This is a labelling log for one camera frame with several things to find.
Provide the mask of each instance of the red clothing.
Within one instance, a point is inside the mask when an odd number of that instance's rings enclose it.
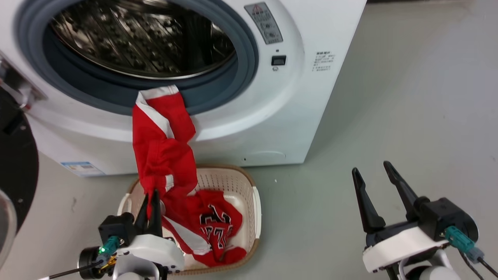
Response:
[[[144,192],[155,189],[166,212],[163,226],[180,248],[209,267],[236,263],[246,255],[228,248],[228,239],[242,225],[242,215],[223,192],[198,191],[197,169],[187,142],[195,127],[175,86],[141,91],[133,108],[133,149]]]

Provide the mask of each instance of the stainless steel drum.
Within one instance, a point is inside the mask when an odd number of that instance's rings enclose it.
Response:
[[[145,79],[198,76],[235,53],[209,19],[162,0],[86,0],[56,15],[51,27],[81,57]]]

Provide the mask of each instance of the product label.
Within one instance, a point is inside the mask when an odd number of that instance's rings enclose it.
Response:
[[[313,62],[313,72],[318,71],[329,71],[332,69],[332,62],[334,62],[334,58],[336,57],[330,51],[319,51],[316,53],[315,61]]]
[[[61,162],[62,166],[80,177],[105,175],[88,161]]]

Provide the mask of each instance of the laundry basket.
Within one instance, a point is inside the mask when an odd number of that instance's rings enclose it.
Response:
[[[244,248],[247,255],[239,262],[226,266],[209,268],[196,261],[192,255],[185,254],[185,270],[175,275],[196,275],[226,271],[238,268],[247,263],[254,255],[259,244],[261,233],[261,203],[259,193],[251,176],[242,168],[230,165],[198,165],[198,184],[192,193],[201,189],[223,191],[225,199],[243,216],[243,223],[237,234],[229,241],[229,245]],[[145,195],[140,181],[137,180],[121,200],[118,215],[130,212],[137,215]],[[162,228],[164,237],[173,234]]]

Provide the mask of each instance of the washing machine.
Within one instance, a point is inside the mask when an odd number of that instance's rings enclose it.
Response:
[[[365,0],[10,0],[1,86],[40,152],[80,176],[135,173],[140,90],[176,85],[198,163],[302,163]]]

